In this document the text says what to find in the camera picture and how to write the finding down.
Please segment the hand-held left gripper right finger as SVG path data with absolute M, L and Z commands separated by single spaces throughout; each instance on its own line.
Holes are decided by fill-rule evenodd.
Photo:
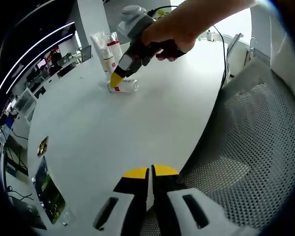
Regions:
M 163 236 L 256 236 L 259 231 L 231 222 L 224 209 L 196 188 L 187 188 L 179 172 L 152 166 L 154 210 Z

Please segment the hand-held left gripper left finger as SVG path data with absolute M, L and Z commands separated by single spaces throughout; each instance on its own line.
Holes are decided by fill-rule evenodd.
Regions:
M 104 198 L 93 227 L 97 231 L 140 231 L 147 209 L 149 168 L 126 172 Z

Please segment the person's right hand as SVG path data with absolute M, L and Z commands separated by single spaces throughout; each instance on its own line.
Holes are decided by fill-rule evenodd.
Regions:
M 189 24 L 157 21 L 142 33 L 142 43 L 148 46 L 151 42 L 162 43 L 173 40 L 176 48 L 188 53 L 195 45 L 199 32 Z

